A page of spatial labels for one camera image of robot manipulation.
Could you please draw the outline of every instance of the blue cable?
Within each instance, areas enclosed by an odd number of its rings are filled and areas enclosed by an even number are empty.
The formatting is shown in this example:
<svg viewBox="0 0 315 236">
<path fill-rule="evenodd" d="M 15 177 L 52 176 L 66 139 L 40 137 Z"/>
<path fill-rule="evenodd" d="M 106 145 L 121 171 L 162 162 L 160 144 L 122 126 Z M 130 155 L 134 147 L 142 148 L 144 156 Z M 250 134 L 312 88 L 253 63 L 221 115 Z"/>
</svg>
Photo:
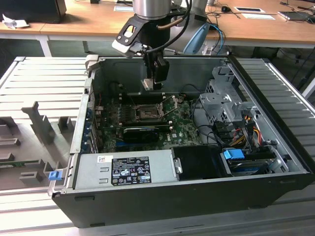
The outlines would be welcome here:
<svg viewBox="0 0 315 236">
<path fill-rule="evenodd" d="M 222 31 L 218 28 L 218 27 L 216 27 L 215 25 L 211 25 L 213 28 L 215 28 L 218 32 L 219 32 L 219 34 L 220 34 L 220 36 L 221 36 L 221 44 L 220 44 L 220 49 L 218 50 L 218 53 L 217 53 L 217 55 L 219 54 L 219 52 L 221 51 L 221 49 L 222 49 L 222 47 L 223 47 L 223 35 L 222 35 Z"/>
</svg>

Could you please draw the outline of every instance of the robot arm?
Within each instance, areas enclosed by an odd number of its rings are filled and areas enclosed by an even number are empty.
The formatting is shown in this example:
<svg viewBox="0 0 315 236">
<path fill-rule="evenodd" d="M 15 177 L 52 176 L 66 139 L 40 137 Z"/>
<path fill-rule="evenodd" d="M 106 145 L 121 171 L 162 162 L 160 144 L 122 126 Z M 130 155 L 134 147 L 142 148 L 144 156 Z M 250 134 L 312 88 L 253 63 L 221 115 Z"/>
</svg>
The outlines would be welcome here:
<svg viewBox="0 0 315 236">
<path fill-rule="evenodd" d="M 134 0 L 134 16 L 112 44 L 125 57 L 143 57 L 147 77 L 142 84 L 146 90 L 161 89 L 167 78 L 169 63 L 163 58 L 165 48 L 194 54 L 207 35 L 209 24 L 204 12 L 207 0 L 189 3 L 186 0 L 186 3 L 185 9 L 172 5 L 171 0 Z"/>
</svg>

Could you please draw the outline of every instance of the floor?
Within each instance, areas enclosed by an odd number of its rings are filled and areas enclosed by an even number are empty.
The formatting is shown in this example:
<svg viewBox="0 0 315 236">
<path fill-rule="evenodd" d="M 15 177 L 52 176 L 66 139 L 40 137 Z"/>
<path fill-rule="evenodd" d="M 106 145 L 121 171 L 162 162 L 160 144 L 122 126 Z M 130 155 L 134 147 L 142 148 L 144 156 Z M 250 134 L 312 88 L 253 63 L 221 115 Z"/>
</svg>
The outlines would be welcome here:
<svg viewBox="0 0 315 236">
<path fill-rule="evenodd" d="M 88 42 L 89 50 L 93 54 L 101 56 L 118 56 L 119 54 L 111 47 L 111 42 Z M 51 41 L 50 47 L 54 57 L 85 57 L 87 54 L 83 50 L 80 41 Z M 225 51 L 232 51 L 237 57 L 250 58 L 253 54 L 253 47 L 226 47 Z M 270 58 L 276 52 L 274 48 L 260 48 L 258 57 Z M 277 56 L 271 61 L 273 65 L 290 81 L 305 58 L 309 55 L 309 49 L 280 49 Z M 43 52 L 38 41 L 19 39 L 0 39 L 0 77 L 10 66 L 17 56 L 43 57 Z M 293 84 L 297 86 L 306 71 L 315 62 L 315 53 L 305 63 L 303 69 L 297 74 Z M 313 103 L 315 95 L 310 98 Z"/>
</svg>

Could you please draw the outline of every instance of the wooden desk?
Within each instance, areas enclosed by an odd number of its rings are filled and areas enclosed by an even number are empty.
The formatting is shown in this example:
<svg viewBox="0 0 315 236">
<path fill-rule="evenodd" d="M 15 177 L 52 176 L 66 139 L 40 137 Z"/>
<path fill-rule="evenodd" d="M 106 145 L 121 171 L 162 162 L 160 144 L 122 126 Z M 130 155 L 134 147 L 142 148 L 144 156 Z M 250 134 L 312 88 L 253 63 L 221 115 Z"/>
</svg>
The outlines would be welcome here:
<svg viewBox="0 0 315 236">
<path fill-rule="evenodd" d="M 234 14 L 220 14 L 218 23 L 226 35 L 226 44 L 233 45 L 243 42 L 244 45 L 258 46 L 257 43 L 271 43 L 292 44 L 292 47 L 309 44 L 311 48 L 315 45 L 315 25 L 307 22 L 286 22 L 284 17 L 273 15 L 278 11 L 291 11 L 290 7 L 280 5 L 280 0 L 221 0 L 220 2 L 228 4 L 233 12 L 238 12 L 234 9 L 235 6 L 255 7 L 264 10 L 265 14 L 272 14 L 272 17 L 275 18 L 275 20 L 246 19 L 242 14 L 237 14 L 241 18 L 238 19 Z M 297 6 L 312 6 L 309 2 L 295 0 L 289 2 L 296 10 L 300 10 Z M 218 4 L 217 7 L 207 7 L 206 10 L 221 13 L 221 7 Z M 209 19 L 216 23 L 215 17 L 209 15 Z M 216 36 L 214 34 L 209 33 L 207 38 L 214 39 Z"/>
<path fill-rule="evenodd" d="M 41 34 L 116 37 L 133 12 L 114 11 L 115 3 L 65 0 L 67 12 L 61 24 L 46 24 Z"/>
<path fill-rule="evenodd" d="M 8 33 L 8 34 L 40 34 L 41 28 L 45 25 L 45 23 L 30 23 L 30 27 L 26 28 L 17 28 L 10 29 L 4 24 L 0 24 L 0 33 Z"/>
<path fill-rule="evenodd" d="M 38 23 L 31 24 L 30 28 L 17 30 L 1 25 L 0 38 L 37 39 L 45 56 L 50 57 L 50 40 L 113 41 L 133 15 L 131 12 L 115 12 L 115 4 L 107 1 L 101 1 L 99 4 L 90 4 L 89 0 L 65 2 L 67 12 L 61 24 Z M 279 2 L 280 0 L 221 0 L 221 3 L 228 4 L 233 12 L 237 12 L 235 6 L 262 8 L 269 14 L 291 10 Z M 296 0 L 290 0 L 290 5 L 295 9 L 297 6 L 312 6 L 311 3 Z M 221 13 L 221 5 L 208 7 L 206 10 Z M 280 15 L 272 15 L 275 20 L 246 19 L 241 14 L 238 16 L 241 19 L 234 14 L 222 13 L 218 18 L 220 29 L 226 35 L 226 45 L 288 48 L 315 46 L 315 26 L 307 22 L 286 22 Z M 212 16 L 209 16 L 209 19 L 213 23 L 216 22 Z M 217 39 L 216 31 L 208 33 L 208 44 L 215 44 Z"/>
</svg>

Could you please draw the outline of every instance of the desk leg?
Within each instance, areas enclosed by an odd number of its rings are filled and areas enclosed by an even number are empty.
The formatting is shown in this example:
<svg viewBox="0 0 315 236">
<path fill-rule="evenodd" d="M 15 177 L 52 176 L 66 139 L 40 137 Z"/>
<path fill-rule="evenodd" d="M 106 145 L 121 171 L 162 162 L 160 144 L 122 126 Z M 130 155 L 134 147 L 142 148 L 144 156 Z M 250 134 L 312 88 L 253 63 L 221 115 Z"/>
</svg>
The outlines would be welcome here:
<svg viewBox="0 0 315 236">
<path fill-rule="evenodd" d="M 83 43 L 84 52 L 85 53 L 89 53 L 90 50 L 89 50 L 88 42 L 87 41 L 82 41 L 82 43 Z"/>
<path fill-rule="evenodd" d="M 36 39 L 39 41 L 41 48 L 45 57 L 51 57 L 51 52 L 49 48 L 49 38 L 47 35 L 37 35 Z"/>
<path fill-rule="evenodd" d="M 312 80 L 312 82 L 306 87 L 302 95 L 308 99 L 312 93 L 315 91 L 315 78 Z"/>
</svg>

